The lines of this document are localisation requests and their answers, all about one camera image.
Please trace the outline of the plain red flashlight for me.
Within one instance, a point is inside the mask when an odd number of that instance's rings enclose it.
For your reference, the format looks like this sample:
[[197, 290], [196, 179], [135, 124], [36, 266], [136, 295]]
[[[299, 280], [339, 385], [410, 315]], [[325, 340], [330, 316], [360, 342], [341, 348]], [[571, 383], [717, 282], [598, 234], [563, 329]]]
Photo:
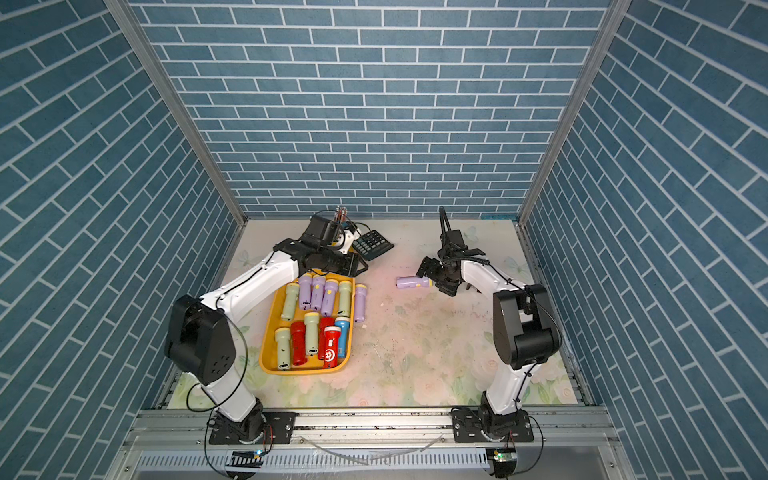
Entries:
[[294, 367], [302, 366], [307, 362], [306, 356], [306, 326], [302, 320], [296, 320], [291, 323], [291, 342], [292, 342], [292, 365]]
[[328, 344], [328, 342], [326, 341], [325, 330], [328, 327], [331, 327], [334, 325], [335, 325], [335, 320], [332, 317], [325, 316], [320, 319], [319, 327], [318, 327], [318, 331], [319, 331], [318, 358], [322, 361], [324, 361], [326, 358], [325, 352]]

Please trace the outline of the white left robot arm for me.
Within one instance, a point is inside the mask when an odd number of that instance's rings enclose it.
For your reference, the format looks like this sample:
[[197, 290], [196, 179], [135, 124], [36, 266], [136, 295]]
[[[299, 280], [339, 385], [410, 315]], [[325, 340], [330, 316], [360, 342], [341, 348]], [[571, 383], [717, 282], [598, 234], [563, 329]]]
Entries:
[[238, 323], [280, 287], [306, 273], [355, 277], [367, 270], [352, 251], [359, 228], [344, 207], [332, 217], [320, 211], [297, 239], [277, 243], [254, 267], [200, 297], [183, 295], [170, 311], [165, 355], [191, 374], [212, 402], [215, 420], [237, 443], [254, 443], [266, 432], [263, 406], [245, 385], [246, 368], [238, 369], [235, 337], [245, 339]]

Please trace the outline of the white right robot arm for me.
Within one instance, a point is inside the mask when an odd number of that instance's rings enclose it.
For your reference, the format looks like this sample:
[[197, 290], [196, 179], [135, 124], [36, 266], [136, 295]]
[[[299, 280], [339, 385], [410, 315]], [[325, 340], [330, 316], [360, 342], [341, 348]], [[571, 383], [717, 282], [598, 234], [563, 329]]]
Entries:
[[490, 299], [492, 340], [502, 365], [483, 392], [476, 417], [488, 438], [510, 437], [523, 421], [523, 396], [533, 374], [562, 345], [549, 293], [540, 284], [524, 284], [502, 273], [446, 219], [441, 220], [440, 241], [437, 256], [424, 258], [417, 275], [450, 297], [466, 284]]

